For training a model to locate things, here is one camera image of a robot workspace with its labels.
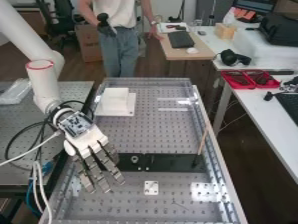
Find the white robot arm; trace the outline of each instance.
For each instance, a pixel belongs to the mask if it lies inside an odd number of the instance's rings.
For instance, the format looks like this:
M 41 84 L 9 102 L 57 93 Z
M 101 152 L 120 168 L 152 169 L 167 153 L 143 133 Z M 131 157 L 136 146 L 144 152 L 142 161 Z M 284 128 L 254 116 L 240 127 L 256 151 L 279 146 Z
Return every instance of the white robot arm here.
M 34 93 L 33 100 L 42 113 L 50 115 L 54 126 L 65 133 L 63 147 L 73 157 L 83 187 L 91 193 L 97 183 L 103 192 L 107 192 L 110 187 L 98 163 L 118 183 L 123 184 L 123 176 L 115 166 L 117 152 L 91 120 L 62 105 L 57 78 L 63 58 L 58 52 L 50 50 L 6 0 L 0 0 L 0 32 L 30 60 L 26 71 Z

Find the red object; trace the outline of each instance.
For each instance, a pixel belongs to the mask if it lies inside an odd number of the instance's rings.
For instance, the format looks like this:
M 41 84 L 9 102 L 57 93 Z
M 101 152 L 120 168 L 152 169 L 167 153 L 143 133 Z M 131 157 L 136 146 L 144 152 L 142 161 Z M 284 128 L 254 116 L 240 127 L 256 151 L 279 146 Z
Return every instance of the red object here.
M 238 16 L 238 14 L 240 13 L 240 9 L 239 8 L 235 8 L 235 12 L 234 12 L 234 15 L 235 15 L 235 17 Z
M 255 83 L 248 76 L 236 70 L 222 71 L 220 75 L 232 89 L 254 89 Z
M 179 27 L 179 25 L 167 25 L 167 26 L 166 26 L 166 28 L 168 28 L 168 29 L 170 29 L 170 28 L 175 28 L 175 27 Z
M 242 9 L 240 12 L 239 12 L 239 14 L 236 15 L 236 18 L 244 17 L 246 13 L 247 13 L 247 10 L 246 9 Z
M 272 76 L 262 70 L 246 70 L 243 73 L 254 81 L 255 87 L 259 89 L 275 89 L 279 88 L 280 83 L 272 78 Z
M 275 89 L 280 83 L 262 70 L 230 70 L 220 75 L 232 89 Z
M 26 64 L 25 64 L 25 67 L 27 68 L 27 69 L 31 69 L 31 70 L 43 70 L 43 69 L 47 69 L 47 68 L 50 68 L 50 67 L 53 67 L 53 62 L 50 61 L 50 60 L 43 60 L 43 61 L 47 61 L 49 62 L 49 65 L 47 66 L 45 66 L 45 67 L 31 67 L 30 66 L 30 63 L 31 63 L 31 61 L 30 62 L 27 62 Z
M 247 19 L 247 20 L 251 20 L 254 15 L 255 15 L 255 12 L 254 11 L 248 11 L 247 14 L 243 16 L 243 18 Z

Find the white cloth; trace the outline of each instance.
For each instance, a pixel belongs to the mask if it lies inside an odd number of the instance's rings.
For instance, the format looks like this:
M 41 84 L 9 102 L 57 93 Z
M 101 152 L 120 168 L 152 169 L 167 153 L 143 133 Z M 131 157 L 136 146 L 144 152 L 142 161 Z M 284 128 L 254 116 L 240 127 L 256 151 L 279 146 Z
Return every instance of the white cloth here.
M 93 0 L 93 11 L 95 16 L 99 13 L 109 15 L 110 26 L 132 28 L 135 26 L 134 3 L 135 0 Z

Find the metal breadboard table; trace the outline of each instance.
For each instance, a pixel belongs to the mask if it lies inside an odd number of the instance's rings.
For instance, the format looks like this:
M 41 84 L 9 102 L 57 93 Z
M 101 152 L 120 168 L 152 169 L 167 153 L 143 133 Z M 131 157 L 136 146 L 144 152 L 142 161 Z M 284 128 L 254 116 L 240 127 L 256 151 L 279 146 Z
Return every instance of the metal breadboard table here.
M 93 82 L 59 82 L 61 97 L 63 100 L 79 100 L 85 102 Z M 7 87 L 7 84 L 1 83 L 0 89 Z M 22 99 L 18 105 L 0 105 L 0 162 L 3 161 L 3 151 L 6 144 L 13 135 L 27 125 L 42 121 L 43 114 L 38 110 L 33 103 L 31 91 Z M 9 157 L 14 157 L 23 153 L 33 142 L 33 138 L 38 133 L 38 128 L 25 132 L 21 137 L 15 140 L 9 151 Z M 51 160 L 53 156 L 62 150 L 62 137 L 53 139 L 42 147 L 41 161 L 45 163 Z M 5 165 L 0 168 L 0 193 L 6 196 L 6 193 L 23 192 L 27 186 L 27 177 L 30 174 L 31 162 L 35 153 L 29 154 L 15 164 L 22 168 L 15 168 L 11 165 Z M 43 184 L 46 185 L 53 173 L 45 179 Z
M 86 193 L 67 161 L 50 197 L 53 223 L 247 223 L 211 130 L 199 169 L 191 167 L 208 120 L 188 79 L 107 79 L 95 101 L 106 87 L 128 87 L 136 93 L 134 117 L 97 117 L 119 152 L 124 184 L 118 186 L 105 173 L 111 191 L 103 194 L 97 187 Z M 135 168 L 131 156 L 139 160 Z M 144 181 L 158 184 L 155 195 L 146 195 Z M 46 218 L 45 212 L 39 224 Z

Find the chair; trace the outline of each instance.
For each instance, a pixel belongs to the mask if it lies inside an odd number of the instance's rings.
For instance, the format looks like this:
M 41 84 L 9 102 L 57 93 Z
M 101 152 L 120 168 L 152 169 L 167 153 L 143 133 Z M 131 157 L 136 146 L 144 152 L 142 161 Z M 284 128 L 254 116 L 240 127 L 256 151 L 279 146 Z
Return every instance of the chair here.
M 78 21 L 73 20 L 73 6 L 70 0 L 54 0 L 54 11 L 49 10 L 49 3 L 35 0 L 39 11 L 45 19 L 45 32 L 50 39 L 59 37 L 58 48 L 62 53 L 66 42 L 73 42 L 78 46 L 74 25 Z

